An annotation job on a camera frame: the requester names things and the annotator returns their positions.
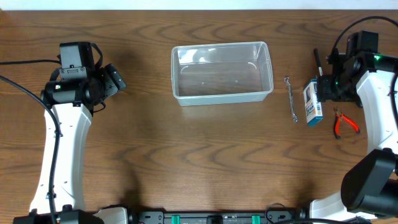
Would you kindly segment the blue white screwdriver box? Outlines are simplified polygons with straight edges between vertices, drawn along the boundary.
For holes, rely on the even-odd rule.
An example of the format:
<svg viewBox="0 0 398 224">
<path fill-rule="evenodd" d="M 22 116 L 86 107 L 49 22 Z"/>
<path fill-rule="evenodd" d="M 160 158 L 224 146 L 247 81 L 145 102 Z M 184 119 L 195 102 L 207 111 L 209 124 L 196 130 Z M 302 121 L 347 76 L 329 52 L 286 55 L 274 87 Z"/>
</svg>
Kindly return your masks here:
<svg viewBox="0 0 398 224">
<path fill-rule="evenodd" d="M 317 96 L 317 79 L 311 79 L 303 90 L 305 114 L 308 126 L 315 126 L 323 119 L 322 104 Z"/>
</svg>

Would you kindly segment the clear plastic storage container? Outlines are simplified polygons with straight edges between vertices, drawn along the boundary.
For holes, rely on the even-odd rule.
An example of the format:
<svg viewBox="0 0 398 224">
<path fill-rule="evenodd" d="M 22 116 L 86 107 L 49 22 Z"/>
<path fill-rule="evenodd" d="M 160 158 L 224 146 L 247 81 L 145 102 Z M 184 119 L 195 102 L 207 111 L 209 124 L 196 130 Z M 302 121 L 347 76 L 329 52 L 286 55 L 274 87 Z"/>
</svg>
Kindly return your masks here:
<svg viewBox="0 0 398 224">
<path fill-rule="evenodd" d="M 269 48 L 265 42 L 174 47 L 171 82 L 181 106 L 263 101 L 274 90 Z"/>
</svg>

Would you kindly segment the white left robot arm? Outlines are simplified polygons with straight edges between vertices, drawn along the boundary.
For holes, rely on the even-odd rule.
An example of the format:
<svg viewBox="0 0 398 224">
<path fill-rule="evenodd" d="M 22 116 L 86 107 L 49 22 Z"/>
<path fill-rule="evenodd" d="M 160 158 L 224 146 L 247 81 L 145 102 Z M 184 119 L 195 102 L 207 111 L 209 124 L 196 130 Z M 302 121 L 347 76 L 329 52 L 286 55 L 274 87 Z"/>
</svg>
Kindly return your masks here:
<svg viewBox="0 0 398 224">
<path fill-rule="evenodd" d="M 90 42 L 60 44 L 61 67 L 50 76 L 38 101 L 45 108 L 46 138 L 39 184 L 29 214 L 14 223 L 130 223 L 122 205 L 85 210 L 85 144 L 96 105 L 123 91 L 124 80 L 113 64 L 93 58 Z"/>
</svg>

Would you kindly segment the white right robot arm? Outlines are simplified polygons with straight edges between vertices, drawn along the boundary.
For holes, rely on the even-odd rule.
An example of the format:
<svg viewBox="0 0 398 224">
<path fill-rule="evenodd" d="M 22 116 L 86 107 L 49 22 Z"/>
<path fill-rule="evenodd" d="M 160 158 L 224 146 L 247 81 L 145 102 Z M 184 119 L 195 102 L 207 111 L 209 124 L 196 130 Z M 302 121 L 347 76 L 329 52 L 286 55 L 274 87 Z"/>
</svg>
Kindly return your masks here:
<svg viewBox="0 0 398 224">
<path fill-rule="evenodd" d="M 334 91 L 356 95 L 363 106 L 368 153 L 343 178 L 341 190 L 310 203 L 313 219 L 346 221 L 397 216 L 397 59 L 357 52 L 343 61 Z"/>
</svg>

